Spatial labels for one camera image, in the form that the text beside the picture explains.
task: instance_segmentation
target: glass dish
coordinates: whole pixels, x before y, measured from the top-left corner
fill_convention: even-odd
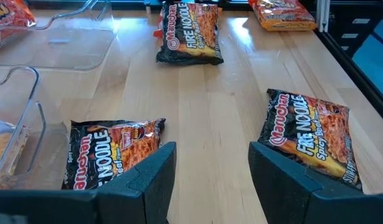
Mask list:
[[[0,79],[0,189],[61,189],[67,128],[32,67]]]
[[[31,11],[33,27],[0,26],[18,30],[0,47],[0,65],[89,70],[102,62],[115,36],[109,0],[88,0],[72,12]]]

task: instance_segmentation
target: clear plastic container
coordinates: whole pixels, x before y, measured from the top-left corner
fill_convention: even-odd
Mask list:
[[[89,70],[103,61],[115,36],[109,0],[88,0],[76,11],[31,11],[33,27],[0,26],[18,30],[0,48],[0,65]]]
[[[0,189],[61,189],[67,128],[31,67],[0,77]]]

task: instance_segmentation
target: countertop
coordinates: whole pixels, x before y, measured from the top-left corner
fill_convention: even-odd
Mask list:
[[[70,119],[167,119],[163,143],[177,142],[171,224],[266,223],[247,152],[265,122],[267,88],[348,105],[364,192],[383,192],[383,119],[313,32],[266,32],[252,12],[225,11],[224,63],[172,66],[155,62],[157,14],[114,13],[118,34],[102,64],[38,69],[42,85],[68,127]]]

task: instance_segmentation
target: light wood surface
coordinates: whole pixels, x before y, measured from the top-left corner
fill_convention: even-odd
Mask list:
[[[157,14],[114,13],[118,34],[100,66],[39,69],[42,84],[68,127],[167,118],[163,143],[177,142],[171,224],[266,223],[247,151],[265,121],[267,88],[348,105],[364,191],[383,192],[383,119],[313,32],[266,32],[252,12],[225,11],[224,63],[171,66],[155,62]]]

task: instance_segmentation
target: maruchan fire noodle package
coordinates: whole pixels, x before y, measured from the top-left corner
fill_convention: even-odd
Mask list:
[[[63,189],[95,189],[131,169],[158,150],[164,122],[72,121]]]
[[[349,108],[282,90],[267,92],[270,102],[258,142],[360,189]]]
[[[34,26],[35,17],[22,0],[0,0],[0,26]],[[0,47],[24,30],[0,29]]]
[[[163,37],[157,62],[180,65],[223,63],[214,4],[164,2],[154,36]]]
[[[313,16],[298,0],[248,0],[260,25],[268,31],[313,30]]]

